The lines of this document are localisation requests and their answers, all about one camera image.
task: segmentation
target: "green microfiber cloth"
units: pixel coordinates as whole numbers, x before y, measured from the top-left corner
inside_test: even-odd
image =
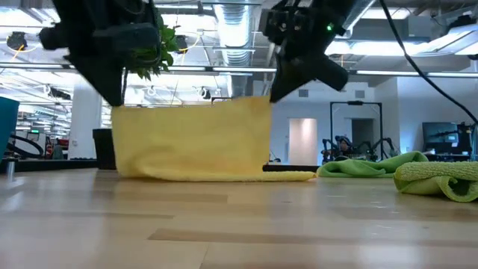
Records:
[[[478,198],[478,162],[404,164],[394,181],[400,193],[445,194],[456,202],[471,202]]]
[[[412,161],[428,161],[421,152],[409,152],[380,161],[345,160],[324,164],[317,171],[322,177],[341,178],[391,178],[402,164]]]

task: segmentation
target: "ceiling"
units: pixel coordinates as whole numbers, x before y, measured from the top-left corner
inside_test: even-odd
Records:
[[[41,46],[37,34],[42,27],[50,26],[53,22],[58,22],[59,18],[52,8],[50,1],[41,1],[42,6],[38,8],[21,7],[21,1],[9,0],[6,4],[0,4],[0,63],[60,63],[67,64],[63,58],[68,54],[66,49],[56,51],[46,51]],[[220,26],[213,16],[186,14],[186,9],[197,8],[194,1],[180,1],[176,3],[155,1],[159,8],[168,10],[163,14],[164,22],[167,25],[178,25],[177,34],[186,36],[187,45],[190,47],[186,54],[174,54],[174,65],[176,66],[224,66],[225,50],[224,40],[221,39]],[[240,1],[240,0],[203,0],[205,10],[212,11],[212,3],[246,3],[251,10],[249,24],[249,43],[246,45],[250,53],[249,65],[251,67],[274,67],[275,64],[271,58],[274,47],[265,36],[258,31],[259,18],[261,10],[271,8],[277,3],[277,0],[259,0],[259,1]],[[478,4],[476,0],[441,0],[441,1],[418,1],[418,0],[393,0],[387,1],[389,9],[393,14],[394,21],[398,27],[407,29],[407,33],[413,43],[417,43],[417,38],[411,38],[412,35],[427,36],[429,40],[420,41],[427,43],[435,40],[442,35],[443,27],[441,25],[450,23],[460,14],[469,10],[476,12]],[[387,22],[384,20],[383,13],[378,2],[374,3],[363,14],[361,19],[353,27],[353,34],[348,40],[336,40],[336,43],[347,44],[346,51],[341,54],[341,47],[329,47],[330,58],[346,69],[363,70],[410,70],[410,67],[400,54],[396,56],[378,56],[393,51],[396,44],[391,36]],[[28,47],[26,52],[18,53],[7,47],[7,37],[13,31],[23,31],[26,33]],[[478,41],[478,31],[476,38],[470,37],[471,42]],[[359,43],[364,41],[378,42],[379,46],[375,49],[369,49],[371,52],[360,52],[363,48],[370,48],[370,44],[362,46],[360,50]],[[434,57],[417,58],[420,65],[426,71],[459,71],[469,67],[470,61],[465,55],[448,55]],[[242,74],[246,79],[253,80],[254,93],[261,94],[264,84],[256,82],[270,81],[270,76],[261,74]],[[37,71],[35,69],[0,69],[0,96],[17,99],[23,102],[25,113],[33,109],[33,114],[63,114],[66,119],[71,112],[71,101],[58,100],[50,97],[47,93],[49,89],[46,85],[54,87],[64,93],[73,95],[75,83],[82,79],[74,70],[55,70]],[[361,82],[361,87],[373,87],[381,79],[371,76],[353,76],[351,82]],[[135,74],[128,77],[128,89],[126,92],[126,103],[131,105],[189,105],[204,103],[201,97],[201,91],[209,90],[212,96],[228,97],[231,94],[232,78],[228,73],[205,73],[202,75],[171,75],[161,74],[159,77],[153,76],[151,81],[140,79]],[[310,99],[323,99],[327,90],[320,90],[310,95]],[[109,110],[104,110],[105,122],[108,125]]]

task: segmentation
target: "green plant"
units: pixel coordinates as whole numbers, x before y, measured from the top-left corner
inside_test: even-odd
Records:
[[[131,69],[131,72],[137,73],[140,78],[145,78],[151,81],[151,74],[159,75],[161,70],[169,71],[168,67],[171,67],[174,63],[173,56],[170,52],[177,52],[179,50],[178,44],[176,42],[176,28],[168,28],[164,24],[163,18],[156,10],[156,18],[158,22],[159,34],[161,35],[161,47],[159,48],[161,52],[161,59],[157,61],[158,50],[156,47],[148,49],[136,49],[133,54],[133,63],[138,62],[147,62],[150,64],[141,64]]]

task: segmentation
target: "workstation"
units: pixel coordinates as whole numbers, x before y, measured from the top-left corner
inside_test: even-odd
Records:
[[[1,268],[478,262],[476,1],[0,12]]]

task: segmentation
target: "green towel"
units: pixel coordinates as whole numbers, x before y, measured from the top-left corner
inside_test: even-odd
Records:
[[[400,193],[445,194],[453,201],[471,202],[478,198],[478,162],[404,164],[394,181]]]
[[[322,177],[391,178],[399,166],[412,161],[428,159],[420,152],[409,152],[378,163],[360,160],[332,161],[320,167],[317,174]]]

